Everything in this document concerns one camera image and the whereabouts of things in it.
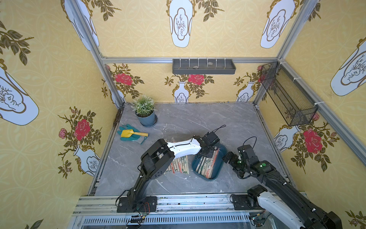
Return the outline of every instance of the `yellow garden shovel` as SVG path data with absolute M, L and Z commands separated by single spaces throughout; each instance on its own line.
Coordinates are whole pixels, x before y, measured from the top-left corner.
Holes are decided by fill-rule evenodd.
M 134 132 L 133 130 L 123 130 L 121 137 L 131 137 L 133 134 L 148 137 L 148 133 Z

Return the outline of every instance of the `blue-gray flower pot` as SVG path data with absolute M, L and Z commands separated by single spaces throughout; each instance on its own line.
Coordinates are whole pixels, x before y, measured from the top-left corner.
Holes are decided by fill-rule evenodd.
M 138 120 L 140 121 L 140 123 L 143 126 L 152 126 L 155 124 L 155 111 L 153 111 L 149 116 L 147 117 L 139 117 L 136 113 L 136 116 L 138 118 Z

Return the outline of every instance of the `teal plastic tray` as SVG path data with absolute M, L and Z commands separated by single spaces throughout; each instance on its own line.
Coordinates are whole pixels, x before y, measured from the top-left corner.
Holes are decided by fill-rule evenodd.
M 196 172 L 197 166 L 198 166 L 199 161 L 200 161 L 200 159 L 201 159 L 201 157 L 202 157 L 202 156 L 198 156 L 198 155 L 196 155 L 196 156 L 194 157 L 193 162 L 192 162 L 192 169 L 193 169 L 193 172 L 194 172 L 197 176 L 199 176 L 199 177 L 201 177 L 202 179 L 207 180 L 207 181 L 213 181 L 213 180 L 215 180 L 215 179 L 217 178 L 217 176 L 219 175 L 220 170 L 221 170 L 221 168 L 222 168 L 222 166 L 223 166 L 223 164 L 224 164 L 223 157 L 227 154 L 227 149 L 226 149 L 226 147 L 225 147 L 224 145 L 222 145 L 222 144 L 216 144 L 216 146 L 219 148 L 219 153 L 218 153 L 218 155 L 217 155 L 217 158 L 216 158 L 215 164 L 213 165 L 212 176 L 211 176 L 211 178 L 210 178 L 210 179 L 208 179 L 208 178 L 204 177 L 203 175 L 198 174 L 198 173 Z

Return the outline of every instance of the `mesh basket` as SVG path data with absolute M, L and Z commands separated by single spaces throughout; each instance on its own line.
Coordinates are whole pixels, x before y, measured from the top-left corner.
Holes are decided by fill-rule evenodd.
M 278 62 L 262 66 L 261 82 L 287 125 L 308 124 L 318 106 Z

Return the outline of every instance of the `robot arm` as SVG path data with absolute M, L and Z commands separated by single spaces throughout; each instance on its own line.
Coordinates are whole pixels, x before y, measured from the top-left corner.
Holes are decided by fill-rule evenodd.
M 134 212 L 146 200 L 146 191 L 150 181 L 164 174 L 174 158 L 185 155 L 201 154 L 211 158 L 214 145 L 220 139 L 212 131 L 205 136 L 193 136 L 191 139 L 177 143 L 167 143 L 164 139 L 157 140 L 142 156 L 138 166 L 140 174 L 135 185 L 128 190 L 127 200 L 119 198 L 117 212 Z
M 256 204 L 270 211 L 291 229 L 342 229 L 340 218 L 332 211 L 326 213 L 316 206 L 281 176 L 268 161 L 259 161 L 250 145 L 238 148 L 241 159 L 228 152 L 224 161 L 233 166 L 239 178 L 255 177 L 259 182 L 274 191 L 285 204 L 277 201 L 270 192 L 261 185 L 248 190 L 251 207 Z

